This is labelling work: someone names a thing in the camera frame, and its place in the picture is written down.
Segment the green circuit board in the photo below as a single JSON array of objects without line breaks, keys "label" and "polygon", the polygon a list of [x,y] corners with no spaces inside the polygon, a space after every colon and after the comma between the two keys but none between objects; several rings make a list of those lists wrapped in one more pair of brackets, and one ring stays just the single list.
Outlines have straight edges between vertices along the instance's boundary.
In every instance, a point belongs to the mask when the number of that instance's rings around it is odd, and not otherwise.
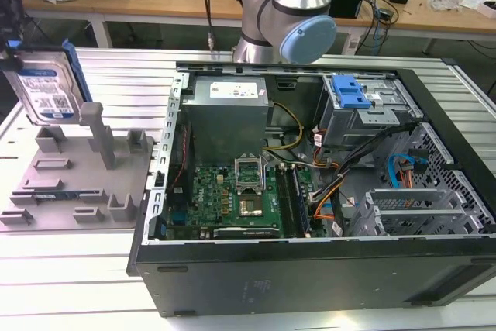
[{"label": "green circuit board", "polygon": [[[241,170],[244,181],[258,179],[257,170]],[[262,195],[236,192],[234,167],[197,167],[193,183],[193,206],[188,209],[190,226],[266,226],[280,229],[274,169],[267,170]]]},{"label": "green circuit board", "polygon": [[[276,229],[281,237],[295,236],[295,231],[301,230],[296,189],[290,186],[293,188],[290,194],[286,194],[287,186],[284,191],[278,190],[282,179],[286,180],[285,185],[294,185],[290,170],[281,173],[276,167],[266,167],[265,189],[260,195],[251,190],[238,194],[234,170],[234,167],[195,168],[192,203],[185,211],[172,212],[167,217],[169,240],[210,239],[215,229],[229,227]],[[245,182],[260,179],[256,167],[241,167],[239,177]],[[314,188],[311,171],[298,169],[298,181],[308,218],[308,193]]]}]

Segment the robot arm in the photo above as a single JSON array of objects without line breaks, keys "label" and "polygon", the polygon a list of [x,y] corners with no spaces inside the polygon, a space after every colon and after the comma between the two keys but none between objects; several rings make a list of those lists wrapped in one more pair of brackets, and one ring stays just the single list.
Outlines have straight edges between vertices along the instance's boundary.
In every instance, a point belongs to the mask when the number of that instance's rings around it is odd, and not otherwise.
[{"label": "robot arm", "polygon": [[334,43],[331,0],[243,0],[235,62],[309,64]]}]

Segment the table leg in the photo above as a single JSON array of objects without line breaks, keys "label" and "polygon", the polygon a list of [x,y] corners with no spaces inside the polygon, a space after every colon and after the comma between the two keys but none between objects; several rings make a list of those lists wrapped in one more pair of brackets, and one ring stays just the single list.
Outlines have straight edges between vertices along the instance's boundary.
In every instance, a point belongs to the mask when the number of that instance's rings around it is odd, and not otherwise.
[{"label": "table leg", "polygon": [[425,44],[424,48],[422,49],[422,52],[424,54],[431,54],[431,50],[436,44],[437,39],[429,39],[427,40],[427,43]]},{"label": "table leg", "polygon": [[112,40],[110,39],[109,28],[103,16],[94,17],[90,20],[93,33],[95,33],[96,43],[98,48],[112,48]]},{"label": "table leg", "polygon": [[348,56],[354,56],[357,47],[360,44],[360,39],[362,39],[362,30],[350,30],[348,31],[348,36],[344,42],[343,51],[341,54],[345,54]]}]

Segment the computer case side panel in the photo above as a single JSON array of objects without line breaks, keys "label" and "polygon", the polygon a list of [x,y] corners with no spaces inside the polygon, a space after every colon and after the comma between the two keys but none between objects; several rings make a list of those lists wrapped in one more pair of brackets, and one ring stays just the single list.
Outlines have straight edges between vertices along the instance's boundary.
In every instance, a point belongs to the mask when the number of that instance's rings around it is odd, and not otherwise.
[{"label": "computer case side panel", "polygon": [[489,239],[141,246],[137,257],[165,317],[447,305],[495,264]]}]

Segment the hard drive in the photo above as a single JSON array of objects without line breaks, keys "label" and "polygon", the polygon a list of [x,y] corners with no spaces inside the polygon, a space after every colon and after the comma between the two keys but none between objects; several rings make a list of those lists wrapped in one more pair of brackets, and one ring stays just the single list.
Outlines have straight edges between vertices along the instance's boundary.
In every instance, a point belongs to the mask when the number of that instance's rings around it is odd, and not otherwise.
[{"label": "hard drive", "polygon": [[79,109],[91,96],[74,46],[23,47],[15,55],[21,71],[4,71],[33,124],[78,124]]}]

